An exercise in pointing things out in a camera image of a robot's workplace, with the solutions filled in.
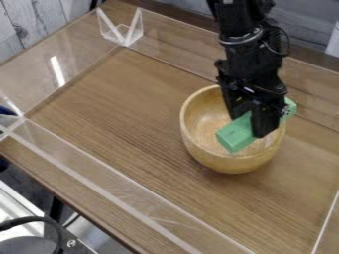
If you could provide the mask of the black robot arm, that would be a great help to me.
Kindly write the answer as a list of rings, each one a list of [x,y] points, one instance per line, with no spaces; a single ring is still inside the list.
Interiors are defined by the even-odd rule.
[[[225,58],[214,61],[217,84],[233,119],[250,116],[257,138],[278,126],[286,104],[286,87],[277,76],[286,51],[281,28],[266,17],[272,0],[206,0],[218,25]]]

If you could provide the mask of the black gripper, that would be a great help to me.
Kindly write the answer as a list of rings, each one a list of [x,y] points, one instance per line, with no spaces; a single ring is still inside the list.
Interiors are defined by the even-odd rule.
[[[232,119],[252,112],[253,136],[262,138],[278,126],[284,113],[286,87],[277,76],[285,54],[278,31],[221,33],[225,58],[214,61],[217,83]]]

